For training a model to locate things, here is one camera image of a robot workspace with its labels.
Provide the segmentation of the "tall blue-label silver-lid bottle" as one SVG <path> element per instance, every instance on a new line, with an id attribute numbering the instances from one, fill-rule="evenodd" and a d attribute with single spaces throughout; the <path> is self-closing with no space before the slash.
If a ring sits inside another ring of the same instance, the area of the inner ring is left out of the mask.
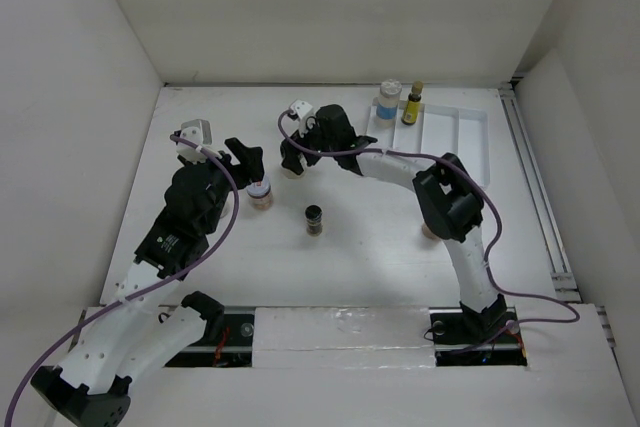
<path id="1" fill-rule="evenodd" d="M 392 126 L 395 122 L 402 84 L 395 79 L 384 80 L 379 87 L 376 100 L 376 122 L 382 127 Z"/>

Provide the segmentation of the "small black-cap pepper bottle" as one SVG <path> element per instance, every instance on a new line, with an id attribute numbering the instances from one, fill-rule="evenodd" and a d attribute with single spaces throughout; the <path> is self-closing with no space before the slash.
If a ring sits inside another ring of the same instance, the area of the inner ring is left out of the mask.
<path id="1" fill-rule="evenodd" d="M 318 236 L 322 233 L 323 211 L 318 205 L 309 205 L 305 209 L 306 231 L 311 236 Z"/>

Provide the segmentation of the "black knob lid shaker jar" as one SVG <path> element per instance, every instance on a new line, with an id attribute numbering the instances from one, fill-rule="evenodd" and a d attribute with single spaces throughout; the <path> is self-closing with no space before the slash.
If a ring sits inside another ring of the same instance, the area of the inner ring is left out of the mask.
<path id="1" fill-rule="evenodd" d="M 289 179 L 296 180 L 303 178 L 306 175 L 306 170 L 303 169 L 301 173 L 296 173 L 289 169 L 283 169 L 283 174 Z"/>

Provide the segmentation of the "yellow-label dark sauce bottle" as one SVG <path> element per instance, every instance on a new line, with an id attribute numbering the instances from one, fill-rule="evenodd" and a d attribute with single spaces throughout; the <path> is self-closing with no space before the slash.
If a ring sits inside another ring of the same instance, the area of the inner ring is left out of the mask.
<path id="1" fill-rule="evenodd" d="M 422 100 L 424 84 L 415 81 L 409 91 L 406 106 L 402 113 L 401 122 L 405 125 L 414 125 L 417 121 L 420 104 Z"/>

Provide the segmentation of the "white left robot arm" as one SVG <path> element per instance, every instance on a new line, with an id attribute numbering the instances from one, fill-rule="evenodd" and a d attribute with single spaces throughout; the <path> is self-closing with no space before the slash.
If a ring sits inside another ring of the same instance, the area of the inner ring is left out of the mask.
<path id="1" fill-rule="evenodd" d="M 159 327 L 159 307 L 191 267 L 214 251 L 213 234 L 229 197 L 264 177 L 263 150 L 236 138 L 212 152 L 190 140 L 178 146 L 182 164 L 165 191 L 165 205 L 135 250 L 111 303 L 87 321 L 87 331 L 56 365 L 40 364 L 33 389 L 76 426 L 116 426 L 126 415 L 132 385 L 162 368 L 185 347 L 222 334 L 224 306 L 208 295 L 186 295 Z"/>

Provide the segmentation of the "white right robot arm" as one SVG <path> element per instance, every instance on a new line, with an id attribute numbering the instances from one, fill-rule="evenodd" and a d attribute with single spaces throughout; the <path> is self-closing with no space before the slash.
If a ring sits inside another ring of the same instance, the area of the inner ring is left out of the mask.
<path id="1" fill-rule="evenodd" d="M 456 155 L 427 154 L 432 164 L 422 168 L 413 161 L 419 153 L 377 147 L 376 138 L 358 135 L 337 104 L 316 110 L 296 101 L 279 115 L 277 125 L 283 134 L 281 166 L 296 176 L 320 159 L 332 158 L 357 176 L 413 192 L 424 225 L 449 253 L 466 342 L 482 345 L 503 334 L 508 324 L 506 300 L 489 272 L 481 231 L 482 210 L 489 202 Z"/>

